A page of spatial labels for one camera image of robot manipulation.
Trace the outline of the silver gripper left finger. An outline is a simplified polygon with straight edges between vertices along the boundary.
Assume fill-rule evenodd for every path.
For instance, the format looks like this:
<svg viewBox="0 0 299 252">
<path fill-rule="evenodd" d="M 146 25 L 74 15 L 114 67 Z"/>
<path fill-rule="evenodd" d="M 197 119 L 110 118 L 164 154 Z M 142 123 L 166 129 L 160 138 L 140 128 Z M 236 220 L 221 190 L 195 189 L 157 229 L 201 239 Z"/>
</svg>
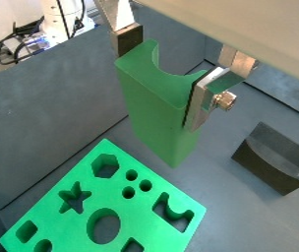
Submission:
<svg viewBox="0 0 299 252">
<path fill-rule="evenodd" d="M 134 22 L 128 0 L 93 0 L 109 27 L 112 48 L 122 56 L 142 42 L 142 26 Z"/>
</svg>

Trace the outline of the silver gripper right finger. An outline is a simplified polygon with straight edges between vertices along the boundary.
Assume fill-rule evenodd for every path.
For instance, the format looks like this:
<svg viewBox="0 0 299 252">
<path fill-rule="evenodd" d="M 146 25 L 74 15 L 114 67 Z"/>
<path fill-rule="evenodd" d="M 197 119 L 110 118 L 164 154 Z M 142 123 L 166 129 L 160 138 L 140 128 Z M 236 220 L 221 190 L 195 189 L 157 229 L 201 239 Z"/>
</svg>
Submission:
<svg viewBox="0 0 299 252">
<path fill-rule="evenodd" d="M 236 96 L 228 89 L 248 78 L 256 65 L 253 57 L 228 45 L 221 47 L 217 65 L 200 76 L 190 86 L 182 123 L 189 132 L 200 127 L 215 108 L 224 111 L 232 108 Z"/>
</svg>

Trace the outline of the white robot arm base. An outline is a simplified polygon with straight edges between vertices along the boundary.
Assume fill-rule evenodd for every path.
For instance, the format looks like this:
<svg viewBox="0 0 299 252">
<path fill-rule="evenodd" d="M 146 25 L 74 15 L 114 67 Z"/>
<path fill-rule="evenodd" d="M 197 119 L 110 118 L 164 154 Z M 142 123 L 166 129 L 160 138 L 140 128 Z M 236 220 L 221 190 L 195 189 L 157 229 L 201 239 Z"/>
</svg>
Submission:
<svg viewBox="0 0 299 252">
<path fill-rule="evenodd" d="M 42 21 L 25 39 L 31 51 L 47 50 L 94 27 L 88 17 L 85 0 L 39 0 Z"/>
</svg>

